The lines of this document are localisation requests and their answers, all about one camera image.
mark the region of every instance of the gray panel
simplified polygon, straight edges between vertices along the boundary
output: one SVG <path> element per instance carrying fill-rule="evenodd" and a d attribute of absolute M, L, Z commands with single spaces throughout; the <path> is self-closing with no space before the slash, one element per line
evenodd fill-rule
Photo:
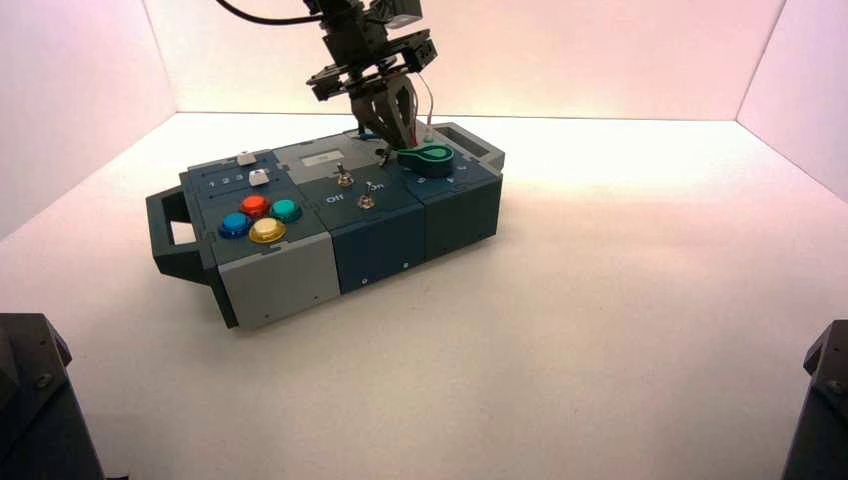
<path fill-rule="evenodd" d="M 239 326 L 257 328 L 339 296 L 333 242 L 322 233 L 219 267 Z"/>
<path fill-rule="evenodd" d="M 277 156 L 280 166 L 288 167 L 287 173 L 292 181 L 296 185 L 302 185 L 322 178 L 335 177 L 338 173 L 336 164 L 339 161 L 348 170 L 378 163 L 380 157 L 375 151 L 378 148 L 385 147 L 385 142 L 382 140 L 359 140 L 355 136 L 356 132 L 341 133 L 312 142 L 278 148 L 274 150 L 274 155 Z M 314 164 L 309 161 L 304 163 L 304 159 L 335 151 L 341 152 L 343 158 L 318 161 Z"/>

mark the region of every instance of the screw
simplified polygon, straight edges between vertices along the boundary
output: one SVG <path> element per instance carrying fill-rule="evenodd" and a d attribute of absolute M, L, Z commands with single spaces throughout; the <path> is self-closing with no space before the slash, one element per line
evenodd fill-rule
<path fill-rule="evenodd" d="M 827 388 L 829 388 L 831 392 L 836 395 L 839 395 L 840 397 L 848 394 L 848 385 L 840 382 L 839 380 L 829 380 L 827 382 Z"/>
<path fill-rule="evenodd" d="M 33 386 L 36 390 L 43 390 L 51 383 L 53 383 L 53 375 L 49 373 L 42 373 L 35 379 L 35 385 Z"/>

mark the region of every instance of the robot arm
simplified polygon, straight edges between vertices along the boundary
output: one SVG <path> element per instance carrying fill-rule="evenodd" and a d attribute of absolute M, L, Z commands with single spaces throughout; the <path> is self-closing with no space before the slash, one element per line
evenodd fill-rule
<path fill-rule="evenodd" d="M 389 40 L 386 29 L 420 20 L 420 0 L 373 0 L 367 9 L 359 0 L 303 0 L 310 16 L 293 19 L 255 17 L 226 0 L 217 2 L 238 17 L 263 25 L 320 21 L 324 44 L 335 63 L 306 82 L 318 100 L 347 93 L 360 128 L 370 129 L 395 150 L 417 145 L 417 97 L 407 75 L 429 65 L 436 48 L 429 30 Z"/>

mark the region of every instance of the carrying handle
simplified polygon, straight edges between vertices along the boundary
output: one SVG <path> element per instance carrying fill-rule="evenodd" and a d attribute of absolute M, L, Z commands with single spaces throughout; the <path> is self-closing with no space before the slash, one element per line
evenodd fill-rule
<path fill-rule="evenodd" d="M 177 245 L 171 222 L 191 222 L 182 187 L 147 197 L 147 223 L 153 259 L 165 275 L 207 284 L 198 242 Z"/>

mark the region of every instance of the blue arcade button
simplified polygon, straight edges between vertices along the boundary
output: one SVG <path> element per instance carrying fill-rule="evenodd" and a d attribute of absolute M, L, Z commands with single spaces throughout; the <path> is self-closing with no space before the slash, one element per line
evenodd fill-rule
<path fill-rule="evenodd" d="M 224 218 L 218 233 L 224 238 L 241 238 L 250 231 L 250 217 L 243 213 L 231 213 Z"/>

